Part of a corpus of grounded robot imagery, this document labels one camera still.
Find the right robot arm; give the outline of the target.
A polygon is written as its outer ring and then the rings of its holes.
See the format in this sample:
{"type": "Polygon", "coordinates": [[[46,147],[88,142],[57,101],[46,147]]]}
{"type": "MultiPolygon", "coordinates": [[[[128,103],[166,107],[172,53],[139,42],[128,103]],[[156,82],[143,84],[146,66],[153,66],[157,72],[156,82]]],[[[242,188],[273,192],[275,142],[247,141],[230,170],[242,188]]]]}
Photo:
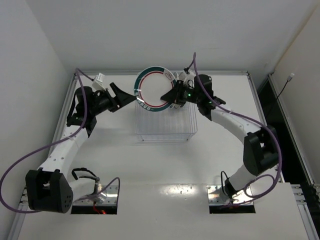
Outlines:
{"type": "Polygon", "coordinates": [[[231,199],[236,193],[280,163],[281,150],[276,130],[259,121],[233,112],[224,100],[214,95],[212,78],[206,74],[194,77],[193,86],[178,80],[174,87],[161,96],[161,100],[182,107],[185,103],[197,105],[199,112],[243,144],[243,164],[221,187],[222,195],[231,199]]]}

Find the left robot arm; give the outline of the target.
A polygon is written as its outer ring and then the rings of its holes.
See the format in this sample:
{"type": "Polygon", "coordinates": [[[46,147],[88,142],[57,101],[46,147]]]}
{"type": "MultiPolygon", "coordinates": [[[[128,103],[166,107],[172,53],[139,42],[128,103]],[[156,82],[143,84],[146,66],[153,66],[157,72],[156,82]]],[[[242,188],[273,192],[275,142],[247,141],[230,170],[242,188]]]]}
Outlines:
{"type": "Polygon", "coordinates": [[[93,173],[76,176],[78,169],[70,167],[83,143],[91,136],[97,124],[96,116],[104,111],[114,113],[137,99],[114,83],[110,87],[115,96],[111,96],[107,89],[93,91],[90,86],[76,89],[64,129],[66,138],[59,140],[37,170],[29,170],[25,176],[31,210],[67,213],[73,202],[96,199],[101,193],[99,177],[93,173]],[[71,182],[67,180],[68,173],[74,175],[71,182]]]}

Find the green red rimmed plate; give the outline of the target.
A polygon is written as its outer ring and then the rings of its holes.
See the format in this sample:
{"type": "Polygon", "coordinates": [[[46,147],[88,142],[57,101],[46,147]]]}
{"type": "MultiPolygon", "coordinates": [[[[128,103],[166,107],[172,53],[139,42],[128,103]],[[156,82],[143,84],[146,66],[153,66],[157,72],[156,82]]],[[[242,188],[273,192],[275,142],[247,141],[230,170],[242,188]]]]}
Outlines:
{"type": "Polygon", "coordinates": [[[176,78],[167,68],[150,66],[141,71],[134,83],[133,93],[137,103],[149,112],[161,112],[168,109],[171,104],[161,100],[161,96],[174,88],[176,78]]]}

